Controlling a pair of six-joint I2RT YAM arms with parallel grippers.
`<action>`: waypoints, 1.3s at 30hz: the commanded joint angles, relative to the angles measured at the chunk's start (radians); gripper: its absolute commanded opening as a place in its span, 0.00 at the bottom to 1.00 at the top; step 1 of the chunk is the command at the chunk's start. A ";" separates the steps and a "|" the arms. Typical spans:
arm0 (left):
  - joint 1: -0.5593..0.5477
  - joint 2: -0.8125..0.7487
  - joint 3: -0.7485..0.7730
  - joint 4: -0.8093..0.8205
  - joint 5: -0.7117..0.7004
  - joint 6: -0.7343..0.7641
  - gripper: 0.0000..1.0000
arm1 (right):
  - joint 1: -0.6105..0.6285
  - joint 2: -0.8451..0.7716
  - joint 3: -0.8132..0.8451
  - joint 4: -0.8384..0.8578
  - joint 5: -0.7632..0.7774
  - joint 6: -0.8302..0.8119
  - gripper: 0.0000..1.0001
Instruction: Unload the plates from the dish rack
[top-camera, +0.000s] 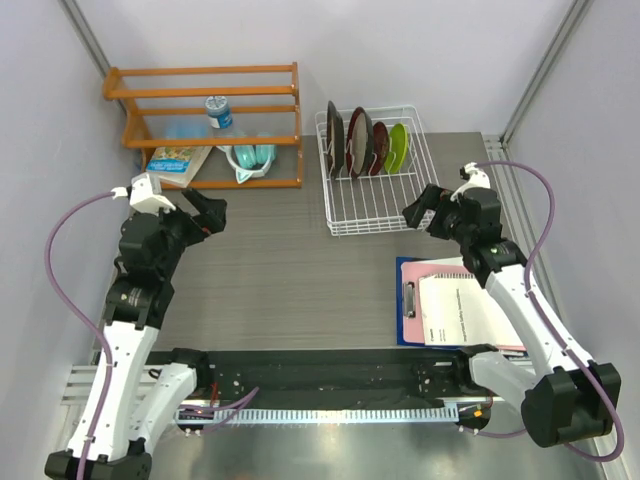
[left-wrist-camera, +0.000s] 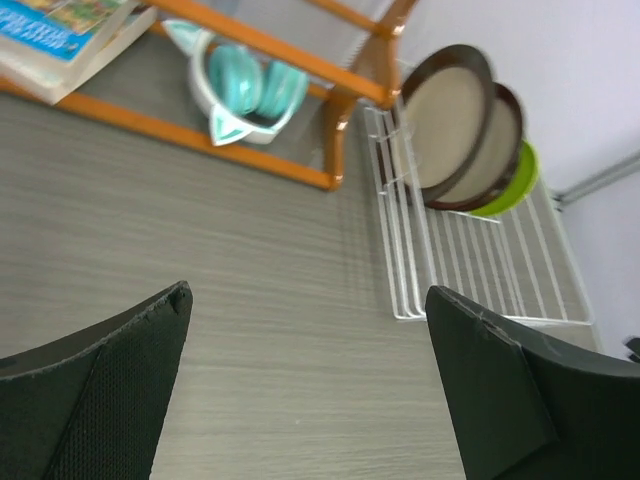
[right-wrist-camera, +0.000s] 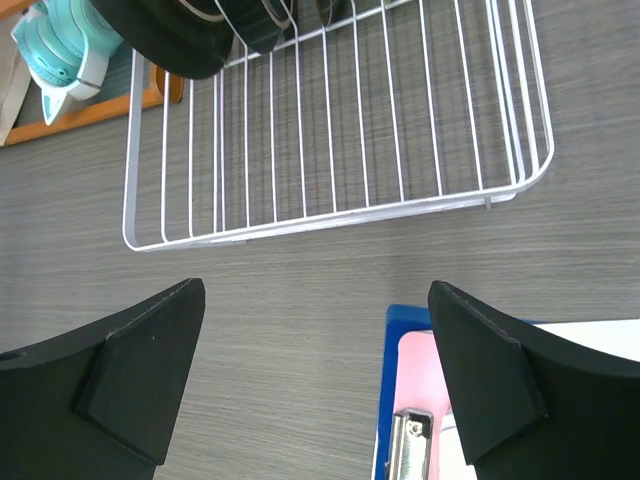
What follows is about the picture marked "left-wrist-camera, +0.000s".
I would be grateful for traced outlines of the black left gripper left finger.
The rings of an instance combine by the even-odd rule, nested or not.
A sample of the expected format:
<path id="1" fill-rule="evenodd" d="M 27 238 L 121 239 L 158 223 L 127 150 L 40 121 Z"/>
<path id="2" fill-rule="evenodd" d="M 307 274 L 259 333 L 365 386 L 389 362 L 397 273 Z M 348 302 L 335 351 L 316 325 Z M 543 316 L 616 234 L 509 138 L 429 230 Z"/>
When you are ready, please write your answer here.
<path id="1" fill-rule="evenodd" d="M 193 306 L 180 281 L 1 361 L 4 479 L 147 479 Z"/>

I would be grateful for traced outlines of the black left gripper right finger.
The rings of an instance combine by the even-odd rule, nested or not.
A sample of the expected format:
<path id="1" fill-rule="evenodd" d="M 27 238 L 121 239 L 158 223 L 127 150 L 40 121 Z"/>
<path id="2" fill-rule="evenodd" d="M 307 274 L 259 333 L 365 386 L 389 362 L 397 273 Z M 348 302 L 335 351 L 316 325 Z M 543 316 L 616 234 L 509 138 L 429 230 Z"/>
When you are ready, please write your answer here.
<path id="1" fill-rule="evenodd" d="M 432 286 L 425 310 L 469 479 L 636 479 L 639 366 Z"/>

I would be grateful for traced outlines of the white wire dish rack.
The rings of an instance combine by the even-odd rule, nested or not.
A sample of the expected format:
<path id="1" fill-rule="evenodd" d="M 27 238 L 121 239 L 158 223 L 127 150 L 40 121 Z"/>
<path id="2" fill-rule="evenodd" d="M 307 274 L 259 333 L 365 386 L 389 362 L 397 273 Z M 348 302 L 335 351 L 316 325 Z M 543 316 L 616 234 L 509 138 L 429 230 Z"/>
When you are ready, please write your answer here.
<path id="1" fill-rule="evenodd" d="M 531 326 L 589 324 L 585 292 L 540 176 L 501 215 L 426 206 L 404 120 L 403 83 L 391 109 L 364 109 L 394 317 L 423 320 L 428 289 L 444 285 Z"/>

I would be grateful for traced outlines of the large brown rimmed cream plate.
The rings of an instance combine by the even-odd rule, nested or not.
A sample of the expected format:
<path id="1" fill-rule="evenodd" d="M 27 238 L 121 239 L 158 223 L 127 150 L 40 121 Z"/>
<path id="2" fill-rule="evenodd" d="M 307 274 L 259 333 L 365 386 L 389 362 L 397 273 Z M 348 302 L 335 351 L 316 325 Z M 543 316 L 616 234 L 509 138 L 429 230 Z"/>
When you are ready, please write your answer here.
<path id="1" fill-rule="evenodd" d="M 416 180 L 430 202 L 453 188 L 479 152 L 494 108 L 491 65 L 471 45 L 446 46 L 411 71 L 401 97 Z"/>

